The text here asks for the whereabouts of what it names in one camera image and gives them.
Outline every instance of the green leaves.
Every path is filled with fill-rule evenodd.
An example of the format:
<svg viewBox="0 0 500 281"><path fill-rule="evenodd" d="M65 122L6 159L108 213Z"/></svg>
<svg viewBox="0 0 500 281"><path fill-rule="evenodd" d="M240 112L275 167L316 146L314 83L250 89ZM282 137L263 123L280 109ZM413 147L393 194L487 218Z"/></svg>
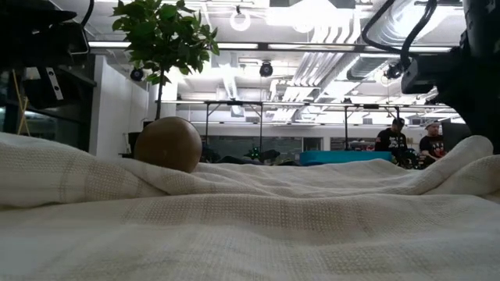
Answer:
<svg viewBox="0 0 500 281"><path fill-rule="evenodd" d="M220 53L215 41L217 29L201 25L202 13L186 7L184 0L176 5L162 4L162 0L133 0L128 4L118 1L113 9L120 16L112 24L121 30L130 42L130 62L135 67L150 69L147 77L152 84L170 82L165 73L177 67L184 75L203 71L209 52Z"/></svg>

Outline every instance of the man in black t-shirt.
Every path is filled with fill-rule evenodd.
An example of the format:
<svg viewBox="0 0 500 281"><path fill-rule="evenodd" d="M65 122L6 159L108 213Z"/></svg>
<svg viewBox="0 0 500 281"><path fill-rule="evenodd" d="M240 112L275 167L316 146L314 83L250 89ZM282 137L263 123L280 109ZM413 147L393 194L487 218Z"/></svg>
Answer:
<svg viewBox="0 0 500 281"><path fill-rule="evenodd" d="M443 136L439 134L439 122L433 122L426 126L427 135L420 140L420 153L427 156L427 161L435 162L445 156Z"/></svg>
<svg viewBox="0 0 500 281"><path fill-rule="evenodd" d="M390 151L396 158L401 157L402 153L408 149L406 136L401 133L404 126L403 118L394 119L391 128L378 133L375 151Z"/></svg>

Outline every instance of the brown ball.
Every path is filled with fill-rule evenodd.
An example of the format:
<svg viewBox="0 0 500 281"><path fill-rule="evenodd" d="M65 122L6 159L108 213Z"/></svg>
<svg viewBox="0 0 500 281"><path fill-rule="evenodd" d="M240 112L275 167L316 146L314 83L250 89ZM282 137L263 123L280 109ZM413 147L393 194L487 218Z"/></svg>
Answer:
<svg viewBox="0 0 500 281"><path fill-rule="evenodd" d="M202 139L187 120L161 118L139 134L134 157L148 164L191 173L202 157Z"/></svg>

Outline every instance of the white blanket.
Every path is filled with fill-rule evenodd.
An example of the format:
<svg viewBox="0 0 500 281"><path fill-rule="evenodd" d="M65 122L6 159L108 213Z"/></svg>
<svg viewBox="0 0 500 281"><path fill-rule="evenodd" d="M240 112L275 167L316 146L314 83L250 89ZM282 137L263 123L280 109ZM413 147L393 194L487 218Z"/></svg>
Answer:
<svg viewBox="0 0 500 281"><path fill-rule="evenodd" d="M0 134L0 280L498 280L491 151L189 175Z"/></svg>

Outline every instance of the ceiling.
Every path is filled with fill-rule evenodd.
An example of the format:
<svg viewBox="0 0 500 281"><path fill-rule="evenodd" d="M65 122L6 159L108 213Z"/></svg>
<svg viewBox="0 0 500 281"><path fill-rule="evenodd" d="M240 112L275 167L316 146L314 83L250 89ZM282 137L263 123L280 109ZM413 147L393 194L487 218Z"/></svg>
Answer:
<svg viewBox="0 0 500 281"><path fill-rule="evenodd" d="M217 40L219 42L324 42L324 43L358 43L360 26L356 26L356 20L358 19L359 24L363 27L363 24L374 14L374 12L380 7L384 0L373 0L371 5L369 1L363 1L365 4L358 2L356 8L351 14L344 13L338 14L338 22L335 23L338 26L339 33L337 36L331 37L334 28L330 28L322 37L322 29L315 28L310 32L301 33L298 32L298 27L292 27L295 21L301 20L314 20L320 18L320 13L322 10L330 11L331 8L329 4L325 4L327 0L302 0L299 1L296 6L303 5L300 7L300 16L296 16L288 26L286 24L281 24L277 26L276 17L267 16L269 12L282 11L278 8L270 8L270 0L257 0L252 2L200 2L198 4L190 4L189 0L185 0L187 5L192 9L202 10L203 22L208 23L212 28L217 27L219 32L217 35ZM51 0L55 5L61 9L72 10L78 13L77 21L83 18L88 8L87 1L74 1L74 0ZM94 12L87 24L87 31L92 40L96 41L121 41L124 35L119 32L113 32L111 26L113 21L116 19L110 15L113 13L113 7L116 5L115 0L97 0L95 3ZM232 27L230 24L231 16L235 11L236 4L241 5L241 11L243 13L248 13L250 19L250 26L245 31L237 31L237 27ZM316 10L306 9L305 7L316 6L319 7ZM409 10L409 12L403 12L402 17L413 16L415 14L420 18L420 10ZM244 16L237 16L234 20L238 25L244 21ZM329 14L324 16L325 18L335 18L335 16L330 16ZM433 16L437 20L437 23L432 26L425 35L418 39L415 44L424 45L447 45L453 46L457 45L460 39L460 34L465 30L465 20L463 16L463 11L457 8L441 7L439 6L436 13ZM390 16L385 15L379 20L381 32L384 32L384 26L390 20ZM404 25L403 23L408 22L406 18L400 19L398 25L394 28ZM343 32L349 30L348 36L343 37ZM193 99L200 97L214 97L218 91L227 92L229 98L233 97L235 94L238 99L243 99L238 96L238 93L245 93L245 98L251 100L259 100L263 98L262 92L265 91L267 94L264 98L275 98L281 101L285 98L286 92L285 88L281 90L276 90L277 94L273 95L273 83L277 81L288 81L288 84L294 82L295 85L302 83L308 86L318 87L318 91L308 91L309 93L299 94L295 99L287 101L297 101L300 98L314 99L316 102L339 102L342 98L351 98L353 102L360 103L398 103L398 104L422 104L424 103L425 97L421 96L421 99L417 99L416 96L402 95L400 91L400 85L398 81L393 81L394 83L385 85L383 79L380 78L384 66L387 65L388 60L382 59L383 63L378 63L375 68L370 69L369 75L364 77L362 80L356 81L355 83L350 82L350 84L343 83L342 80L345 76L345 71L352 66L353 60L356 59L357 55L346 54L344 56L331 54L308 54L306 52L231 52L228 56L231 57L230 65L232 68L230 72L224 70L220 67L220 58L212 58L210 64L204 67L204 72L202 74L195 74L192 76L184 76L183 79L179 80L178 93L183 99ZM273 66L273 75L268 78L262 78L259 75L259 69L262 61L271 61ZM125 74L130 71L131 66L127 62L127 54L122 51L109 52L109 62L111 62L115 68L124 72ZM315 79L306 79L307 77L313 77L316 79L317 84L313 83ZM338 89L343 89L344 92L338 93Z"/></svg>

